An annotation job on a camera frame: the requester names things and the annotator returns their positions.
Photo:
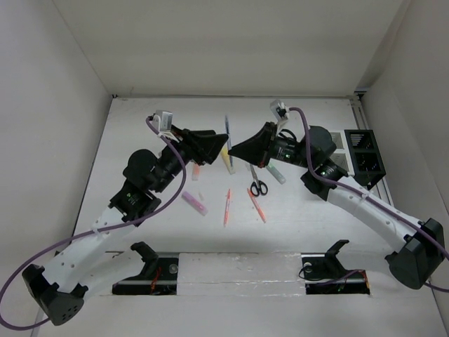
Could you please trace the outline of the red pen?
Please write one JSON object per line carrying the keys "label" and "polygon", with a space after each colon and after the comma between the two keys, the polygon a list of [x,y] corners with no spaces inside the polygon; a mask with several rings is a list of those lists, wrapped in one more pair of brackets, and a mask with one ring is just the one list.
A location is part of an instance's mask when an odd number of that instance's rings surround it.
{"label": "red pen", "polygon": [[224,209],[224,219],[223,219],[223,226],[226,227],[227,223],[229,222],[229,207],[230,207],[230,201],[231,201],[232,192],[229,188],[227,191],[227,197],[226,197],[226,203],[225,203],[225,209]]}
{"label": "red pen", "polygon": [[263,213],[263,211],[262,211],[260,205],[258,204],[258,202],[257,202],[257,200],[256,200],[256,198],[255,198],[255,195],[250,191],[249,188],[247,189],[247,193],[248,193],[248,195],[249,195],[249,197],[250,197],[250,200],[251,200],[252,203],[253,203],[253,206],[255,207],[255,210],[257,211],[259,217],[261,218],[262,222],[263,222],[263,223],[266,223],[266,221],[267,221],[267,220],[266,220],[266,217],[265,217],[265,215],[264,215],[264,213]]}

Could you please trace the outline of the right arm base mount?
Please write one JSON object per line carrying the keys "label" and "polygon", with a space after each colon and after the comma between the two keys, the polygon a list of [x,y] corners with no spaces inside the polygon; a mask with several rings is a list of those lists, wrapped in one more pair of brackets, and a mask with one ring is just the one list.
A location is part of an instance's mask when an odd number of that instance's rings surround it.
{"label": "right arm base mount", "polygon": [[337,259],[340,249],[349,243],[341,239],[324,253],[302,253],[298,277],[304,280],[307,295],[370,295],[365,270],[348,270]]}

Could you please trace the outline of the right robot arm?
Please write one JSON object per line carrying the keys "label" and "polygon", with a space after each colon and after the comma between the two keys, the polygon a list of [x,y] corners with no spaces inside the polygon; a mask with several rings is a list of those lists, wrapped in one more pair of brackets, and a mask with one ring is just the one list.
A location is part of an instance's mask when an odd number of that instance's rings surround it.
{"label": "right robot arm", "polygon": [[393,251],[386,261],[397,281],[411,289],[426,285],[448,257],[443,226],[433,218],[423,222],[407,216],[359,185],[331,160],[337,146],[327,129],[310,126],[301,140],[289,130],[276,129],[274,123],[267,122],[253,137],[231,147],[228,154],[260,168],[271,160],[306,168],[301,179],[312,194],[353,215],[390,245]]}

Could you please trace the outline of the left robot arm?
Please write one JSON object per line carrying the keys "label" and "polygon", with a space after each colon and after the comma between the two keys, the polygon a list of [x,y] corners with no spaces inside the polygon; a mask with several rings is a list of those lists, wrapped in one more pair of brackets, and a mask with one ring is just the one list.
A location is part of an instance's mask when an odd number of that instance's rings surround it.
{"label": "left robot arm", "polygon": [[156,274],[159,256],[144,242],[131,244],[116,257],[99,260],[112,246],[138,228],[150,215],[162,209],[157,197],[186,165],[212,164],[228,140],[213,130],[190,131],[172,127],[160,156],[146,149],[137,150],[123,170],[122,188],[85,236],[73,238],[70,245],[43,266],[31,264],[22,278],[39,307],[56,326],[79,313],[93,294],[129,277],[150,278]]}

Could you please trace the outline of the blue pen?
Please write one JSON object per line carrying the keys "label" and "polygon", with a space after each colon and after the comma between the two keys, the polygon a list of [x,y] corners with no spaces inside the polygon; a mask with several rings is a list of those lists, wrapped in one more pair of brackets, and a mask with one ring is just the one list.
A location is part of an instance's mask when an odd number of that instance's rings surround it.
{"label": "blue pen", "polygon": [[225,131],[227,134],[227,149],[230,150],[232,148],[232,140],[231,140],[231,133],[230,133],[230,125],[229,125],[229,117],[227,115],[224,116],[224,125],[225,125]]}

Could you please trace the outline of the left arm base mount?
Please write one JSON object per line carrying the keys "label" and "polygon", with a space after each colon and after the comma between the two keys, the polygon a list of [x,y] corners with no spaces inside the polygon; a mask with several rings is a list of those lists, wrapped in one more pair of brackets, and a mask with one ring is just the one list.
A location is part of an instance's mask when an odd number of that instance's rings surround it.
{"label": "left arm base mount", "polygon": [[177,294],[179,271],[178,253],[157,253],[144,242],[134,243],[130,249],[144,263],[141,271],[112,286],[116,296],[174,296]]}

